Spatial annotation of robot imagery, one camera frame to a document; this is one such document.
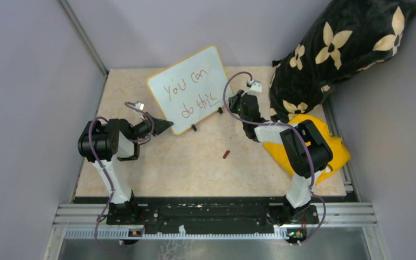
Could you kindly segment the red marker cap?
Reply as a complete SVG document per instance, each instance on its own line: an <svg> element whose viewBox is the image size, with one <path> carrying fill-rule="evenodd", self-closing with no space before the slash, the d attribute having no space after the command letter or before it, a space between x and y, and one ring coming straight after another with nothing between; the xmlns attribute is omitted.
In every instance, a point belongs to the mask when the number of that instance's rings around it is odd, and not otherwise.
<svg viewBox="0 0 416 260"><path fill-rule="evenodd" d="M230 151L227 150L224 154L223 154L223 159L226 159L226 157L230 154Z"/></svg>

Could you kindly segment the yellow framed whiteboard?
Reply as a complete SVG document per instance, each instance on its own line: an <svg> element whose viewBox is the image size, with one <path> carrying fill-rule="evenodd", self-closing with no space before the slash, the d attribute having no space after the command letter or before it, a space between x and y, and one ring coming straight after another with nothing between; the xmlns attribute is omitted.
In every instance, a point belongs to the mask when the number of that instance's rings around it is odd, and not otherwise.
<svg viewBox="0 0 416 260"><path fill-rule="evenodd" d="M150 76L147 86L171 131L180 135L224 107L233 96L218 48L209 45Z"/></svg>

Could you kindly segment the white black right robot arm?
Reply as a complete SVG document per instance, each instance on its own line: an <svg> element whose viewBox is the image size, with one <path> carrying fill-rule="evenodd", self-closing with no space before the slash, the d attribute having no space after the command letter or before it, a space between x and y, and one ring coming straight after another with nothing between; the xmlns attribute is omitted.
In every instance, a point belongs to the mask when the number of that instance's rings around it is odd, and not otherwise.
<svg viewBox="0 0 416 260"><path fill-rule="evenodd" d="M285 195L283 215L286 221L298 223L309 206L317 174L333 159L333 151L314 122L297 124L266 121L261 117L257 97L240 90L227 99L227 111L243 124L246 136L260 143L278 144L284 148L294 172Z"/></svg>

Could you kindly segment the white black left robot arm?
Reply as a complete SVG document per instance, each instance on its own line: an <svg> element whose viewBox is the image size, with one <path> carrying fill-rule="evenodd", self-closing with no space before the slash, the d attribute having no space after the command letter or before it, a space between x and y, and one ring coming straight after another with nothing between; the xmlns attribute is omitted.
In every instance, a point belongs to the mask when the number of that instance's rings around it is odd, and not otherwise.
<svg viewBox="0 0 416 260"><path fill-rule="evenodd" d="M137 160L144 139L156 137L173 122L150 116L137 125L126 119L88 121L78 140L79 154L92 163L109 191L109 216L120 216L127 224L136 223L141 210L132 189L125 183L121 161Z"/></svg>

